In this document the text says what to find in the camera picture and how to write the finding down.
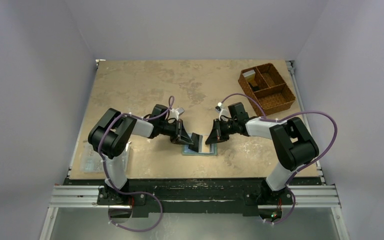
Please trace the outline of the beige credit card grey stripe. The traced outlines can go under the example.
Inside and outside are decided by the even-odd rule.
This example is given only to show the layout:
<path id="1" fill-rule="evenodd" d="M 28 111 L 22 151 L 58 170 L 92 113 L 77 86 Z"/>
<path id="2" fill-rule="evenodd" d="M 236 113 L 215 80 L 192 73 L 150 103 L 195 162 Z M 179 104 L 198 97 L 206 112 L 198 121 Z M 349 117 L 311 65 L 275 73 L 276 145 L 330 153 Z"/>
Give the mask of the beige credit card grey stripe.
<path id="1" fill-rule="evenodd" d="M 214 151 L 214 147 L 212 144 L 205 144 L 202 143 L 199 147 L 199 153 L 200 154 L 211 154 Z"/>

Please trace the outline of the green card holder wallet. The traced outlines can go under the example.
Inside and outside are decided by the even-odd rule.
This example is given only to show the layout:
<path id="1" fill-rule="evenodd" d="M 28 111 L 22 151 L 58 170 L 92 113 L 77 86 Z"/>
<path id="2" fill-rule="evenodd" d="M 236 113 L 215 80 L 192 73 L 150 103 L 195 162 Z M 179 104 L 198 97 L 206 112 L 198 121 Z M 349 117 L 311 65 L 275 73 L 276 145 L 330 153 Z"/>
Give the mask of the green card holder wallet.
<path id="1" fill-rule="evenodd" d="M 185 156 L 216 156 L 218 153 L 216 144 L 206 144 L 208 135 L 192 133 L 189 137 L 194 141 L 193 144 L 183 145 L 182 154 Z"/>

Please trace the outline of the brown woven divided basket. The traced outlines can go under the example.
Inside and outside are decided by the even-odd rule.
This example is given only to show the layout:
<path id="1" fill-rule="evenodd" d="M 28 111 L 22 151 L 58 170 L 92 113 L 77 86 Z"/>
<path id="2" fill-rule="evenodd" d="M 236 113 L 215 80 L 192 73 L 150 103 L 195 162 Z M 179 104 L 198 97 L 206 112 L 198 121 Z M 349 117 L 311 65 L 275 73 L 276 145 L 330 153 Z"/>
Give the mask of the brown woven divided basket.
<path id="1" fill-rule="evenodd" d="M 242 73 L 255 70 L 255 79 L 247 81 Z M 291 108 L 296 96 L 273 63 L 243 69 L 238 83 L 257 116 L 269 116 Z"/>

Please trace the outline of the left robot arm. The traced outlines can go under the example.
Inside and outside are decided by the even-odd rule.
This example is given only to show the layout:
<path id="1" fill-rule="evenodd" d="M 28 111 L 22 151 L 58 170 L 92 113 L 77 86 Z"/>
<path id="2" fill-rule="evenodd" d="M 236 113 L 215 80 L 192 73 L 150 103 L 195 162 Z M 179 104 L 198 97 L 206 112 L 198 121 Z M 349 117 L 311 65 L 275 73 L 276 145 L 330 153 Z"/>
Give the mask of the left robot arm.
<path id="1" fill-rule="evenodd" d="M 125 188 L 128 178 L 120 160 L 116 160 L 126 149 L 132 135 L 153 139 L 158 135 L 168 136 L 176 145 L 192 145 L 194 141 L 187 133 L 180 116 L 182 107 L 171 108 L 156 104 L 145 117 L 109 108 L 92 128 L 88 143 L 103 161 L 105 183 L 111 187 L 109 197 L 118 205 L 126 203 L 129 191 Z"/>

